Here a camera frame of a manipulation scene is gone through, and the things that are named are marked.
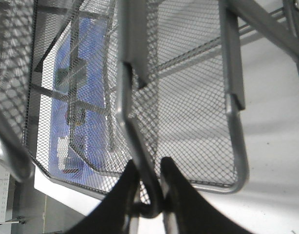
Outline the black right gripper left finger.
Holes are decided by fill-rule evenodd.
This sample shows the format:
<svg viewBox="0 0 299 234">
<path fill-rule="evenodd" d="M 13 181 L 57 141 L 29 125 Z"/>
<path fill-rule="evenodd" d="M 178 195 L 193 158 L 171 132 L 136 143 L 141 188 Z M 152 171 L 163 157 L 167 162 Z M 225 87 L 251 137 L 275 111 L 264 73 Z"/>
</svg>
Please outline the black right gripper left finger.
<svg viewBox="0 0 299 234">
<path fill-rule="evenodd" d="M 67 234 L 136 234 L 139 212 L 136 195 L 139 193 L 139 173 L 129 160 L 121 177 L 101 203 Z"/>
</svg>

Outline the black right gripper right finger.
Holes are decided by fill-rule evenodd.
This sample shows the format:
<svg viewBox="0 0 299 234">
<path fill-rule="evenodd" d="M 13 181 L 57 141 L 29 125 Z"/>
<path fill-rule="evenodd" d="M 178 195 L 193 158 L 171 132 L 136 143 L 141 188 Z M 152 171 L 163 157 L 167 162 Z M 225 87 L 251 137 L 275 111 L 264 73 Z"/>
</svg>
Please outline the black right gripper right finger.
<svg viewBox="0 0 299 234">
<path fill-rule="evenodd" d="M 163 222 L 167 234 L 249 234 L 205 200 L 174 160 L 161 159 Z"/>
</svg>

